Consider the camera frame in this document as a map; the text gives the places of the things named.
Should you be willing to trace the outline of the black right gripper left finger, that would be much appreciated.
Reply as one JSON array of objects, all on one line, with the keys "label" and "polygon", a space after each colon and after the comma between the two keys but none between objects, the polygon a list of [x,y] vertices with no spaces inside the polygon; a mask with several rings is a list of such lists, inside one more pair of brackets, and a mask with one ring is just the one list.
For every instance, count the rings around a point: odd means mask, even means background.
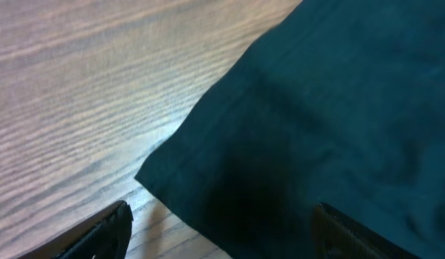
[{"label": "black right gripper left finger", "polygon": [[19,259],[125,259],[132,222],[119,200]]}]

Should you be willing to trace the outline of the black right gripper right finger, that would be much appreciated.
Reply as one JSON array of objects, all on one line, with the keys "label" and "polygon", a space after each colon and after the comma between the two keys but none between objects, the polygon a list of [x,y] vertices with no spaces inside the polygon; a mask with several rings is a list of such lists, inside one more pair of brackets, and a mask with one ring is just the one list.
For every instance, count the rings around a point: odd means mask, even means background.
[{"label": "black right gripper right finger", "polygon": [[327,203],[311,217],[318,259],[419,259]]}]

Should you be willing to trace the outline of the black t-shirt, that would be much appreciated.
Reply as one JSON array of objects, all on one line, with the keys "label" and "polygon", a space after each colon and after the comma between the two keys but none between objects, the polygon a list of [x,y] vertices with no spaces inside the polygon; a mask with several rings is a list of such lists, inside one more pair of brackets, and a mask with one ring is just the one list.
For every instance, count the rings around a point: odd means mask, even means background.
[{"label": "black t-shirt", "polygon": [[312,258],[327,203],[445,258],[445,0],[306,0],[136,179],[234,258]]}]

